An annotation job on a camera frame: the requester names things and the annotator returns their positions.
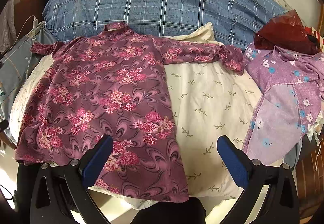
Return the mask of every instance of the red plastic bag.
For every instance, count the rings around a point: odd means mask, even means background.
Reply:
[[[254,46],[257,49],[271,50],[275,45],[308,55],[320,51],[308,39],[296,10],[273,17],[254,35]]]

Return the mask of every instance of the bed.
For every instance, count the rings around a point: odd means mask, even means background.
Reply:
[[[143,0],[50,0],[44,17],[53,36],[63,42],[80,35],[97,35],[104,24],[124,20],[138,33],[202,43],[215,42],[216,37],[218,42],[244,50],[252,42],[254,32],[270,18],[289,9],[282,1],[155,0],[158,3],[155,9],[159,11],[159,20],[156,20],[154,10],[150,9],[154,7],[151,0],[144,1],[144,9]],[[174,16],[178,11],[181,17]],[[50,56],[44,57],[15,99],[10,130],[17,140],[27,95],[51,63]],[[166,67],[166,74],[190,195],[238,197],[241,189],[233,182],[214,147],[217,137],[226,134],[242,148],[260,90],[247,73],[236,76],[219,63],[170,65]],[[212,124],[212,129],[194,126],[196,121]],[[98,187],[94,189],[111,194]],[[134,208],[154,203],[122,198]]]

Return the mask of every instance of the dark fabric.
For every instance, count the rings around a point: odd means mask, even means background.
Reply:
[[[205,224],[206,210],[196,197],[184,203],[159,202],[140,210],[131,224]]]

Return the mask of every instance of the white flower print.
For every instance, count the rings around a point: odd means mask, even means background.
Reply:
[[[304,102],[304,105],[307,107],[307,106],[309,106],[309,100],[303,100],[303,102]]]
[[[313,121],[313,116],[310,113],[306,115],[306,118],[309,122]]]
[[[263,127],[263,120],[261,118],[256,119],[255,125],[258,127],[258,129],[261,129]]]

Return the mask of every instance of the lavender floral shirt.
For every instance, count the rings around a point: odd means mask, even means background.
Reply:
[[[305,55],[275,46],[245,52],[246,69],[263,96],[256,106],[243,150],[269,165],[282,158],[311,128],[321,110],[324,53]]]
[[[240,49],[140,35],[114,23],[98,36],[31,50],[52,53],[54,63],[27,104],[17,160],[65,165],[106,133],[114,147],[97,186],[139,199],[188,199],[163,64],[220,59],[242,73]]]

